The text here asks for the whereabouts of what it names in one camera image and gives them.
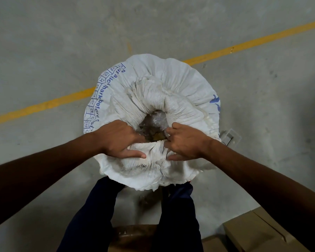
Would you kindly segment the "brown cardboard box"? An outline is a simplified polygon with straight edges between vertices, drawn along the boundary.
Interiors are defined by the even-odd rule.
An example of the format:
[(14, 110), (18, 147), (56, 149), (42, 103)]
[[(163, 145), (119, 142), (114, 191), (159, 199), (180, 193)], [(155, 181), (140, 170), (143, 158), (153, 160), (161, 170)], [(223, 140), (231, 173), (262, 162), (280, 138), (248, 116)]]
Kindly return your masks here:
[(262, 207), (223, 223), (225, 235), (202, 239), (204, 252), (310, 252)]

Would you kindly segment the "brown wooden stool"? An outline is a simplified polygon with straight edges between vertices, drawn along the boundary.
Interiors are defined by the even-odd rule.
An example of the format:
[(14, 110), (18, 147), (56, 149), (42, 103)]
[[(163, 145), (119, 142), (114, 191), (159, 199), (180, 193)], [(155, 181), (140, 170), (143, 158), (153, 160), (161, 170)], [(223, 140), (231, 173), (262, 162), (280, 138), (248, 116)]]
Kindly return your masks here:
[(127, 225), (113, 228), (108, 252), (150, 252), (157, 225)]

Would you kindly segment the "white woven sack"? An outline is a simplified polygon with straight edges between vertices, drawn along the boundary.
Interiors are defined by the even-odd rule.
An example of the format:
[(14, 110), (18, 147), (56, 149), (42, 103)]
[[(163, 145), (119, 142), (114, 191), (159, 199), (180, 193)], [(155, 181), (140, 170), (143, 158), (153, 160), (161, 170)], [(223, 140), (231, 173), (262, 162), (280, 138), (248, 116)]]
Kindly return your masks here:
[[(194, 68), (176, 59), (151, 54), (133, 55), (101, 73), (86, 106), (84, 134), (121, 120), (139, 131), (144, 120), (161, 113), (157, 127), (165, 131), (173, 122), (196, 128), (213, 139), (219, 137), (221, 101), (208, 81)], [(204, 170), (216, 167), (204, 159), (168, 161), (173, 152), (164, 139), (132, 144), (146, 158), (118, 159), (98, 154), (100, 174), (135, 190), (183, 184)]]

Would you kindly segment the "person's right forearm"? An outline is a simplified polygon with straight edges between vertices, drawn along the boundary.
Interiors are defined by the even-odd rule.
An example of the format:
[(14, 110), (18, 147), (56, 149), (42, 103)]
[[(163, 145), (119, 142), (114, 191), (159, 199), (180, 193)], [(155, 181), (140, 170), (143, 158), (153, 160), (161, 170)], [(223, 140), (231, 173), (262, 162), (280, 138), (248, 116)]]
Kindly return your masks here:
[(286, 231), (315, 252), (315, 192), (214, 139), (201, 156), (240, 185)]

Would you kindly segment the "person's right hand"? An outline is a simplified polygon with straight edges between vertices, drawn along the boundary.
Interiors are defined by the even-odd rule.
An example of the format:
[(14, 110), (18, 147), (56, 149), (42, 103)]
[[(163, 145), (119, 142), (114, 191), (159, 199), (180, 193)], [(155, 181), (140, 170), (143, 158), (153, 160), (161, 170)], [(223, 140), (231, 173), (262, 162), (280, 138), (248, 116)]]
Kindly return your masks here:
[(172, 127), (168, 127), (166, 132), (169, 136), (164, 147), (172, 154), (185, 156), (187, 161), (204, 158), (214, 141), (202, 131), (177, 122), (172, 123)]

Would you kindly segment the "person's left forearm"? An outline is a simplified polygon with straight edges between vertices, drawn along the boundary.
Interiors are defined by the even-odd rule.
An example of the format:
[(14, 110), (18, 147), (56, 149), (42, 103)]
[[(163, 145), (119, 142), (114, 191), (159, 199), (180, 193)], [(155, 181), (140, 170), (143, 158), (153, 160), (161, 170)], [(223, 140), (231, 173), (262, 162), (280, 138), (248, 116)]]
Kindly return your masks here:
[(46, 189), (105, 150), (97, 132), (0, 165), (0, 225)]

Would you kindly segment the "person's left hand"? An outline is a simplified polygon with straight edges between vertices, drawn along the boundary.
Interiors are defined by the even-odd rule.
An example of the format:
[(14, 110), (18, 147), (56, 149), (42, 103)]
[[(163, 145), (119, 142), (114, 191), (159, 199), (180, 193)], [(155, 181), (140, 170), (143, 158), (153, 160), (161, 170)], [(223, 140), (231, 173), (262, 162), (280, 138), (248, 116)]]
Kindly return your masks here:
[(129, 149), (132, 144), (145, 143), (143, 135), (121, 120), (105, 124), (92, 134), (96, 139), (98, 152), (115, 158), (119, 158), (119, 153)]

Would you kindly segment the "clear plastic inner liner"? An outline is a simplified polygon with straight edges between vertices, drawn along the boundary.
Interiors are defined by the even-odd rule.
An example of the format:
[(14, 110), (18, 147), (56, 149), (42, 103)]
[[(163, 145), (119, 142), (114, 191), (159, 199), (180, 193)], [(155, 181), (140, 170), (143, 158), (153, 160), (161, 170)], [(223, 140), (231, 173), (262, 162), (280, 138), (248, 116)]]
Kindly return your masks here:
[(156, 110), (144, 118), (143, 122), (139, 124), (137, 132), (145, 137), (147, 143), (157, 142), (168, 138), (168, 133), (165, 132), (167, 127), (166, 113)]

